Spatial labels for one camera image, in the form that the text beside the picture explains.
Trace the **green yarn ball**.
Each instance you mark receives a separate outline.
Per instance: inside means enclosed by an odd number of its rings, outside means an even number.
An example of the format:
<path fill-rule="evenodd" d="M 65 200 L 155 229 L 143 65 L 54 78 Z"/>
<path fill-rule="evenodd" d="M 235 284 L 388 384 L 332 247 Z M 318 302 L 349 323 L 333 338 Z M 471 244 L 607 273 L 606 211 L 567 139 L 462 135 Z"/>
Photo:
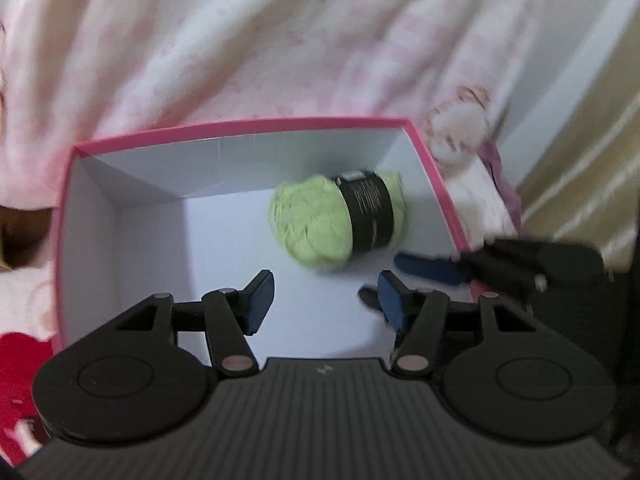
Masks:
<path fill-rule="evenodd" d="M 285 183 L 273 193 L 269 224 L 301 266 L 333 271 L 390 247 L 404 234 L 407 205 L 400 174 L 356 170 Z"/>

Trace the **beige curtain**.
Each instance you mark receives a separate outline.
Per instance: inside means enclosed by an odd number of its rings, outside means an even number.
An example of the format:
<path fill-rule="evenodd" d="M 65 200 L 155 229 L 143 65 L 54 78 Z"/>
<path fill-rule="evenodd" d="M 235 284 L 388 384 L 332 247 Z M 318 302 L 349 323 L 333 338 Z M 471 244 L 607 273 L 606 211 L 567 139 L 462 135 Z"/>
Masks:
<path fill-rule="evenodd" d="M 631 263 L 639 200 L 639 21 L 544 157 L 518 187 L 523 233 L 599 249 Z"/>

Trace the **pink cardboard box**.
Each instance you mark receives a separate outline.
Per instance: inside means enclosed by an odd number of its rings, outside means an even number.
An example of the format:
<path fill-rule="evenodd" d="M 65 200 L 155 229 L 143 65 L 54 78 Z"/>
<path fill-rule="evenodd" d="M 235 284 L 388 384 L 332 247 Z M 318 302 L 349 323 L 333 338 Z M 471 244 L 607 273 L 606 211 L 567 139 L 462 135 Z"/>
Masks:
<path fill-rule="evenodd" d="M 357 292 L 392 266 L 393 251 L 316 273 L 286 254 L 268 221 L 280 184 L 359 169 L 400 175 L 408 207 L 402 249 L 452 256 L 468 248 L 431 154 L 403 120 L 215 122 L 76 146 L 55 218 L 60 343 L 157 292 L 194 301 L 270 270 L 276 296 L 250 338 L 258 359 L 384 358 L 393 331 Z"/>

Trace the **bear print bed blanket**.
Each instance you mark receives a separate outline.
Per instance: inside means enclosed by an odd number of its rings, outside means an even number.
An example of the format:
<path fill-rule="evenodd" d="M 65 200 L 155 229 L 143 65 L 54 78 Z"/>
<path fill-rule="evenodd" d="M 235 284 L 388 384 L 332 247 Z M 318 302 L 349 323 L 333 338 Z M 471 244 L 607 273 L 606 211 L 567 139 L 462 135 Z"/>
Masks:
<path fill-rule="evenodd" d="M 54 273 L 47 263 L 1 274 L 1 456 L 23 463 L 46 438 L 32 400 L 39 367 L 58 350 Z"/>

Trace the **brown pillow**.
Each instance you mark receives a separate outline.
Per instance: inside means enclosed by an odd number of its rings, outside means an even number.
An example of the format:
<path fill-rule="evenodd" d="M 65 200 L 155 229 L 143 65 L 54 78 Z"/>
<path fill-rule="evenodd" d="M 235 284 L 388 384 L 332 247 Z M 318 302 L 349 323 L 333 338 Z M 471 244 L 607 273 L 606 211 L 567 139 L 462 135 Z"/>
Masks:
<path fill-rule="evenodd" d="M 1 207 L 1 271 L 27 266 L 49 232 L 52 210 Z"/>

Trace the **pink cartoon pillow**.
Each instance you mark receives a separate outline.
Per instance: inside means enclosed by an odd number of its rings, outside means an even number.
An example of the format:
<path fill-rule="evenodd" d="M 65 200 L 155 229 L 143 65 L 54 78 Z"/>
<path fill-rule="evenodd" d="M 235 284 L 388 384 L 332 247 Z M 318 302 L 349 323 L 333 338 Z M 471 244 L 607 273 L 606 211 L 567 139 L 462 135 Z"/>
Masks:
<path fill-rule="evenodd" d="M 1 0 L 1 203 L 70 147 L 277 117 L 403 117 L 442 166 L 490 136 L 549 0 Z"/>

